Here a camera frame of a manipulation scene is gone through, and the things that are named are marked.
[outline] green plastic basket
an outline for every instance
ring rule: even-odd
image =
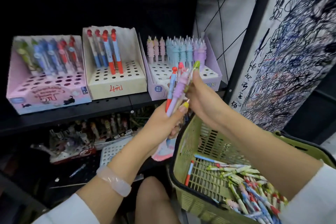
[[[336,168],[335,159],[320,146],[297,138],[289,138],[279,131],[274,132],[273,135]],[[176,189],[181,207],[187,212],[195,214],[201,220],[214,224],[258,223],[229,208],[219,206],[212,200],[214,198],[221,201],[223,197],[234,199],[234,196],[226,181],[216,177],[215,171],[205,170],[211,163],[199,159],[196,161],[195,153],[229,164],[249,164],[249,161],[240,154],[239,150],[231,145],[228,138],[211,130],[199,117],[193,116],[179,133],[175,144],[173,164],[169,168],[170,180]],[[195,163],[189,184],[185,186],[184,182],[191,160],[194,160]]]

